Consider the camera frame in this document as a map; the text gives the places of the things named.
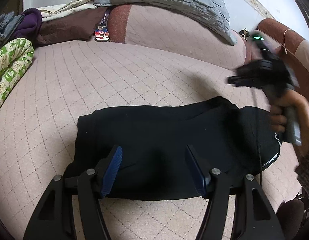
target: green and white blanket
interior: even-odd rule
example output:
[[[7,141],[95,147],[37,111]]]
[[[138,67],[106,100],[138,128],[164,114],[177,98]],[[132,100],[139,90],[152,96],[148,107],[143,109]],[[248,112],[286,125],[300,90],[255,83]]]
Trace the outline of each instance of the green and white blanket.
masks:
[[[0,107],[32,62],[34,49],[27,39],[18,38],[0,49]]]

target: silver screw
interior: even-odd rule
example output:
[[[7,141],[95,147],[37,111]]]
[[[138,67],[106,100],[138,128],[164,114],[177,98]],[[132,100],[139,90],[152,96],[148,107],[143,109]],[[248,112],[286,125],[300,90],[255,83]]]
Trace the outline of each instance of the silver screw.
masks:
[[[87,174],[88,174],[88,175],[93,175],[93,174],[95,174],[95,173],[96,173],[95,169],[88,169],[88,170],[87,170]]]
[[[59,181],[59,180],[61,180],[61,178],[62,178],[61,175],[56,175],[56,176],[53,177],[53,180],[54,181]]]
[[[219,170],[218,168],[213,168],[211,170],[211,172],[214,174],[214,175],[219,175],[221,173],[221,170]]]
[[[254,180],[254,176],[253,176],[252,174],[247,174],[247,175],[246,175],[246,178],[247,178],[248,180]]]

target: dark plaid sleeve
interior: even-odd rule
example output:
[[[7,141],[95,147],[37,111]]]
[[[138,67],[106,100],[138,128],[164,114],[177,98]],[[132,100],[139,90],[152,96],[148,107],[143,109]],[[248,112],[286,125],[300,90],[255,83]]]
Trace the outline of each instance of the dark plaid sleeve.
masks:
[[[309,195],[309,153],[300,161],[296,173],[299,175],[298,181]]]

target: purple blanket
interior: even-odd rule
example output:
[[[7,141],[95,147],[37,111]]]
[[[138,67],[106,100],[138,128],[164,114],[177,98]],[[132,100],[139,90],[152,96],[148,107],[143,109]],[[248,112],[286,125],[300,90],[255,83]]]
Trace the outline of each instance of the purple blanket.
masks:
[[[41,12],[36,8],[29,8],[21,14],[24,14],[24,20],[11,35],[10,40],[16,38],[26,38],[33,42],[36,39],[41,27]]]

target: sofa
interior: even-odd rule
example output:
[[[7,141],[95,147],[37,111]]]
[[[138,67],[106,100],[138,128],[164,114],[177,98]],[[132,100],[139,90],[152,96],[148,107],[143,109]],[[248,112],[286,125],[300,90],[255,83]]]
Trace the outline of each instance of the sofa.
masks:
[[[282,53],[281,36],[264,21],[259,31]],[[251,89],[225,82],[234,68],[260,58],[236,32],[238,43],[231,46],[186,16],[145,5],[115,7],[108,29],[112,42],[75,40],[37,48],[32,66],[0,109],[0,220],[16,240],[50,180],[73,161],[79,116],[111,106],[181,106],[217,95],[238,107],[253,106]],[[309,50],[306,43],[294,51],[295,37],[286,33],[287,61]],[[309,80],[309,60],[300,60],[293,68],[300,91],[309,97],[303,83]],[[268,110],[262,91],[255,91],[258,107]],[[263,172],[263,189],[275,211],[301,189],[297,165],[292,145],[283,143],[280,157]],[[234,203],[230,196],[224,239],[231,235]],[[207,200],[106,198],[100,206],[112,239],[195,239]],[[74,197],[80,240],[78,207]]]

